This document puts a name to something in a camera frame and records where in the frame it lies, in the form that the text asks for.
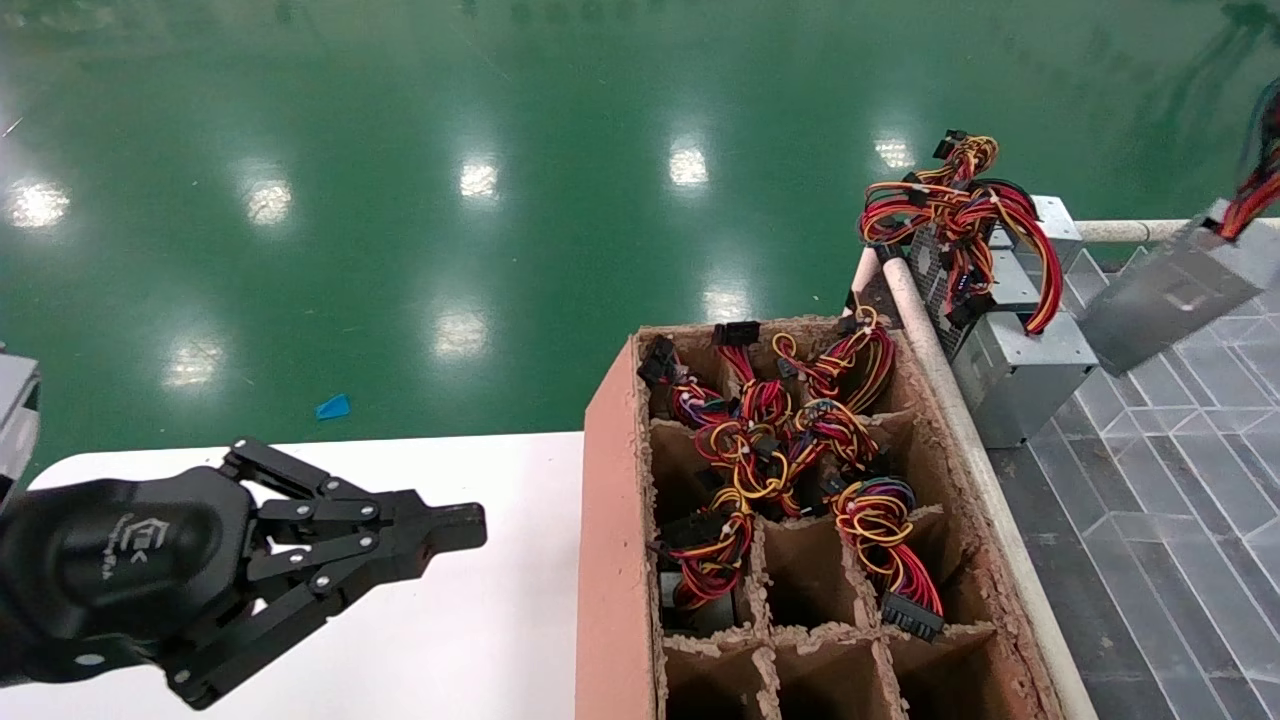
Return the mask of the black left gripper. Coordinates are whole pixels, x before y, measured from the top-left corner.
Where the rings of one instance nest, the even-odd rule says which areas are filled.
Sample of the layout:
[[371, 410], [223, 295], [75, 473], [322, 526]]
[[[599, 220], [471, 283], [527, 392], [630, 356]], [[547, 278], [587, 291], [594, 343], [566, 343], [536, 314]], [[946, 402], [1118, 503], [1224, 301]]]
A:
[[[371, 492], [253, 438], [221, 474], [32, 489], [3, 512], [3, 684], [61, 684], [156, 665], [210, 708], [378, 585], [483, 547], [480, 503]], [[241, 483], [279, 495], [257, 506]], [[302, 561], [244, 578], [259, 527]], [[380, 536], [394, 544], [319, 544]]]

